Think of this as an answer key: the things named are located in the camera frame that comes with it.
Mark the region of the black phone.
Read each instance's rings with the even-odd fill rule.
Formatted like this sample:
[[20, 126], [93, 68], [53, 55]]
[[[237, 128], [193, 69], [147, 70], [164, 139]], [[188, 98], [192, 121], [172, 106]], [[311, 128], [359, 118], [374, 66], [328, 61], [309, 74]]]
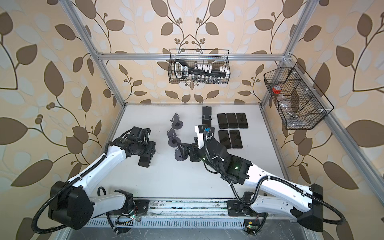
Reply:
[[219, 129], [228, 129], [229, 128], [227, 115], [225, 113], [217, 114], [217, 120], [218, 120]]

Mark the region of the green phone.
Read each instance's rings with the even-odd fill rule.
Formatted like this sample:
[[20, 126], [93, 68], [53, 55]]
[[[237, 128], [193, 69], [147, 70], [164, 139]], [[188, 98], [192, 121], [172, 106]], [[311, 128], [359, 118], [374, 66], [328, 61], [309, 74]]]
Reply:
[[227, 121], [230, 129], [237, 129], [239, 127], [237, 115], [235, 113], [226, 113]]

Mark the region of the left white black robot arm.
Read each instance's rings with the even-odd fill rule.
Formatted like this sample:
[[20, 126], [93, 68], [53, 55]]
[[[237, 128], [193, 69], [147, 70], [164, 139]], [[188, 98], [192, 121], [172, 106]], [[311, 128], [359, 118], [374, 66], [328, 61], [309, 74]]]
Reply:
[[106, 143], [101, 156], [85, 170], [66, 182], [58, 181], [51, 187], [50, 198], [39, 208], [32, 219], [31, 228], [36, 234], [53, 233], [64, 228], [79, 230], [91, 219], [118, 211], [129, 220], [139, 222], [138, 207], [133, 194], [115, 190], [108, 194], [99, 183], [121, 162], [138, 156], [143, 163], [150, 163], [156, 152], [156, 143], [150, 141], [149, 128], [132, 127], [114, 141]]

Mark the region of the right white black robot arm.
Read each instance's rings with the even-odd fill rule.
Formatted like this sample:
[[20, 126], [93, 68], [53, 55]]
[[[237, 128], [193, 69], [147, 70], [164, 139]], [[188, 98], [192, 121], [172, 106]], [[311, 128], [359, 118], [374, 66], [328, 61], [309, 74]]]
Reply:
[[324, 201], [321, 186], [292, 183], [231, 155], [213, 133], [204, 131], [193, 144], [178, 143], [177, 147], [182, 159], [203, 162], [212, 174], [220, 175], [236, 200], [253, 212], [286, 215], [320, 233], [324, 224], [343, 225], [347, 221], [338, 209]]

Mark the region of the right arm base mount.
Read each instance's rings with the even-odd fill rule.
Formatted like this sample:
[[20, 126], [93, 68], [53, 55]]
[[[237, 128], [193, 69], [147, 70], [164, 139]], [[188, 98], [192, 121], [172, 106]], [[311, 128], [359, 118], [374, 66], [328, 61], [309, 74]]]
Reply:
[[228, 216], [230, 217], [265, 217], [268, 213], [258, 213], [250, 207], [239, 203], [237, 200], [227, 201]]

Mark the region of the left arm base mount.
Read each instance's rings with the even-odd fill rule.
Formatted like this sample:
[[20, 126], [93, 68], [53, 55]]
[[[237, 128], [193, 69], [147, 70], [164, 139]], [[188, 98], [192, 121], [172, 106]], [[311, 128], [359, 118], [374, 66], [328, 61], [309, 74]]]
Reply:
[[150, 200], [148, 199], [132, 199], [128, 200], [127, 203], [124, 204], [122, 209], [114, 210], [114, 216], [133, 216], [133, 215], [144, 215], [149, 210]]

